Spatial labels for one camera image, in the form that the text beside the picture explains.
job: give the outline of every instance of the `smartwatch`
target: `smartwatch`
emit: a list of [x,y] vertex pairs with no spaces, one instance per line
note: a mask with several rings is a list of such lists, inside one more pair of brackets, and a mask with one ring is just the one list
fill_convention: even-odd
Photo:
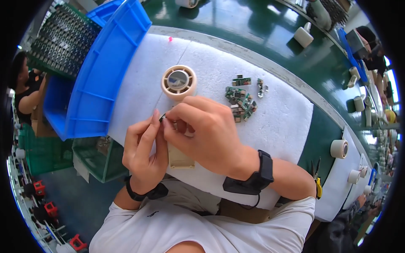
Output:
[[131,199],[133,199],[135,201],[141,202],[146,197],[148,197],[150,200],[156,200],[158,198],[166,197],[167,193],[169,192],[169,190],[166,188],[166,186],[164,184],[159,183],[155,188],[153,188],[146,194],[140,195],[140,194],[132,191],[131,184],[130,184],[131,177],[132,177],[132,175],[127,176],[125,178],[125,184],[126,184],[126,189],[127,189],[129,196],[131,197]]
[[260,159],[259,171],[253,172],[250,178],[246,181],[226,177],[222,185],[224,191],[247,195],[259,195],[264,188],[274,182],[273,160],[271,159],[271,156],[262,150],[258,150],[258,152]]

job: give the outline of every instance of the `finger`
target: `finger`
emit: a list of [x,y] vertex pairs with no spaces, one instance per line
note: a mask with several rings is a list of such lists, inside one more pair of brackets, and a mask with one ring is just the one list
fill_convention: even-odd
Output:
[[216,102],[202,96],[187,96],[183,99],[182,103],[194,106],[202,111],[212,111]]
[[151,119],[152,117],[149,117],[147,120],[138,122],[128,127],[124,141],[125,152],[135,154],[138,147],[138,138],[149,127]]
[[160,125],[158,134],[156,135],[156,160],[159,168],[166,171],[168,161],[167,141],[164,139],[163,124]]
[[153,142],[158,134],[160,122],[159,122],[159,111],[155,109],[153,112],[152,120],[149,127],[143,133],[141,140],[136,151],[136,157],[140,159],[149,160],[149,154],[152,150]]
[[176,131],[173,123],[167,118],[163,119],[163,127],[164,139],[187,155],[187,153],[189,153],[193,147],[191,137],[185,136],[184,134]]
[[177,130],[178,130],[180,133],[184,134],[185,131],[187,130],[187,123],[184,122],[184,121],[181,120],[181,119],[176,120],[176,123],[177,123]]
[[190,124],[187,124],[187,129],[191,134],[195,132],[194,128]]
[[186,103],[180,103],[166,113],[166,118],[170,120],[182,119],[192,125],[195,130],[204,123],[207,117],[208,113]]

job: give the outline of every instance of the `pliers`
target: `pliers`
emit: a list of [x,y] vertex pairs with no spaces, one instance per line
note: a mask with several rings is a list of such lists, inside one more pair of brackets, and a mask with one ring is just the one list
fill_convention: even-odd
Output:
[[312,172],[312,177],[315,180],[316,184],[316,198],[320,199],[322,197],[322,186],[321,186],[321,178],[318,177],[318,170],[319,170],[319,165],[321,163],[321,158],[318,160],[318,164],[316,165],[316,170],[313,166],[313,161],[311,160],[311,172]]

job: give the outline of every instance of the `fingernail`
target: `fingernail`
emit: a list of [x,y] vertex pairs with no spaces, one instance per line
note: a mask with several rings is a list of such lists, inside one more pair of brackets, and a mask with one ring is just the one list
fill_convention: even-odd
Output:
[[164,119],[162,120],[162,123],[163,123],[163,126],[166,127],[166,126],[167,126],[167,119],[164,118]]
[[153,111],[153,116],[156,118],[156,117],[159,117],[159,110],[158,109],[155,109],[154,111]]

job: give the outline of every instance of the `white t-shirt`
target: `white t-shirt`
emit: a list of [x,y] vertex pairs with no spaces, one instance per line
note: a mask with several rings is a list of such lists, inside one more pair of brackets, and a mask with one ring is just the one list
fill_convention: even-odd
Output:
[[308,197],[278,208],[269,221],[250,224],[200,216],[164,200],[150,200],[135,211],[112,203],[90,253],[164,253],[184,241],[198,243],[206,253],[299,253],[315,210],[315,199]]

